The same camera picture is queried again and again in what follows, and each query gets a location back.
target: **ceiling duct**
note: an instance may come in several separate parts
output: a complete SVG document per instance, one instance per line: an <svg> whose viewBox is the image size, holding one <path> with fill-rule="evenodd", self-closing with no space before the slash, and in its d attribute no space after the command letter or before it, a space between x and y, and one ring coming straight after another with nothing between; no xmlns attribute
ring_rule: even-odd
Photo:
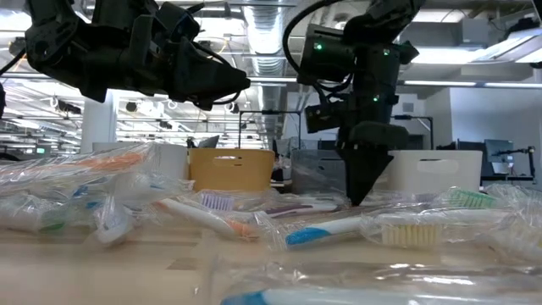
<svg viewBox="0 0 542 305"><path fill-rule="evenodd" d="M285 9L271 6L247 6L243 8L248 23L247 38L251 52L262 55L282 54L282 34L284 32ZM272 58L253 58L252 66L256 76L282 76L285 61L279 56ZM258 110L279 110L282 87L258 87ZM275 131L275 126L263 119L263 130Z"/></svg>

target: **ceiling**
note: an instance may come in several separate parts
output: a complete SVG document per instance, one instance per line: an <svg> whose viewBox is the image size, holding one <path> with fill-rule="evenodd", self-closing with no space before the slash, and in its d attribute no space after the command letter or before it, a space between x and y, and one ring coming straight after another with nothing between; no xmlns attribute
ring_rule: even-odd
<svg viewBox="0 0 542 305"><path fill-rule="evenodd" d="M81 16L91 19L95 3L93 1L76 1L75 9ZM179 5L190 5L192 1L174 1ZM273 33L252 29L251 15L257 13L251 4L258 8L265 7L279 16L275 26L277 32L284 29L291 18L303 8L315 1L229 1L234 18L219 18L224 11L224 1L213 3L206 1L208 11L218 13L196 14L196 20L203 32L198 41L209 41L211 48L220 53L226 60L249 75L295 77L295 72L286 67L281 50L272 50ZM299 59L304 43L304 33L309 22L339 27L341 22L363 14L369 1L344 1L331 8L322 9L301 22L292 32L290 49ZM0 63L6 64L13 55L9 45L16 37L23 36L25 29L31 25L30 17L21 10L21 1L0 1ZM503 28L518 17L533 14L530 1L453 1L428 0L422 12L414 20L415 24L406 30L404 36L421 47L457 47L453 45L454 33L462 20L478 19L488 26L489 44L497 43L504 35ZM442 37L442 42L434 42L435 37ZM263 61L269 63L278 60L280 64L274 72L262 72ZM10 72L35 73L24 60L13 67ZM518 81L532 74L528 64L410 64L401 68L403 80L486 80L486 81ZM58 101L80 108L84 112L88 99L82 97L78 90L57 83L53 80L5 79L3 85L7 93L7 109L5 116L20 116L23 119L5 119L0 123L0 147L9 150L25 150L35 143L48 143L54 153L76 153L80 145L82 117L57 110ZM301 94L294 100L288 100L288 92ZM401 87L399 93L414 93L421 98L434 92L431 88ZM309 91L301 90L295 84L255 84L242 92L236 101L240 110L260 111L300 110L302 100ZM165 96L145 97L137 92L119 91L119 124L120 141L161 141L182 143L189 137L201 139L221 135L220 146L236 147L239 130L239 114L232 114L224 106L215 106L213 111L201 111L191 103L173 103ZM138 110L126 110L128 103L137 103ZM155 119L160 118L171 124L172 129L161 128ZM242 147L260 148L268 145L268 139L280 137L284 128L284 116L262 116L261 114L245 114L242 123Z"/></svg>

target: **plastic storage bin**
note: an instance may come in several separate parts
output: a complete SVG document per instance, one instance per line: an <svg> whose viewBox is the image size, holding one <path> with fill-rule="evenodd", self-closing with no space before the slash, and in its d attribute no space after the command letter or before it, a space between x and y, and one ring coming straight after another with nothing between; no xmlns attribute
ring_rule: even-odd
<svg viewBox="0 0 542 305"><path fill-rule="evenodd" d="M482 152L394 151L390 155L395 158L383 175L388 190L424 194L456 186L479 191Z"/></svg>
<svg viewBox="0 0 542 305"><path fill-rule="evenodd" d="M298 150L292 152L292 192L346 193L345 162L335 151Z"/></svg>
<svg viewBox="0 0 542 305"><path fill-rule="evenodd" d="M270 187L274 152L255 149L195 148L190 150L194 189L264 191Z"/></svg>

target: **white bin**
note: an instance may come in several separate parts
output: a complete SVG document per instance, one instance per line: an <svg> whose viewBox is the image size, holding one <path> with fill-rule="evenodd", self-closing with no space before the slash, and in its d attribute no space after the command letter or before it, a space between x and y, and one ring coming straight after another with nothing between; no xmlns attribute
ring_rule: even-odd
<svg viewBox="0 0 542 305"><path fill-rule="evenodd" d="M453 186L479 191L482 152L467 151L394 151L377 189L427 194Z"/></svg>

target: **orange bin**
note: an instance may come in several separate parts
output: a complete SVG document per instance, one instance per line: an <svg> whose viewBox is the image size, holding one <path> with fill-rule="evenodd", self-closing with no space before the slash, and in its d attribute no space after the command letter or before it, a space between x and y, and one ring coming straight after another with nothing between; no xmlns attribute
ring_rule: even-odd
<svg viewBox="0 0 542 305"><path fill-rule="evenodd" d="M195 191L264 191L273 173L274 152L256 149L190 150Z"/></svg>

